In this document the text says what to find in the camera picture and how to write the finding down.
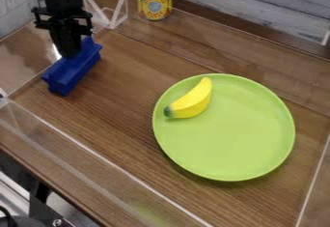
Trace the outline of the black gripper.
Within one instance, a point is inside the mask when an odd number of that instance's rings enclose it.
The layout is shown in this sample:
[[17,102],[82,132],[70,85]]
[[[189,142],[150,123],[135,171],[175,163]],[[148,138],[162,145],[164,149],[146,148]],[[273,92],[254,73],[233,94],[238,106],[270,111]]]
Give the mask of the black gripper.
[[83,0],[44,0],[44,7],[35,7],[35,24],[50,31],[56,50],[74,57],[82,49],[82,35],[92,33],[92,14],[83,8]]

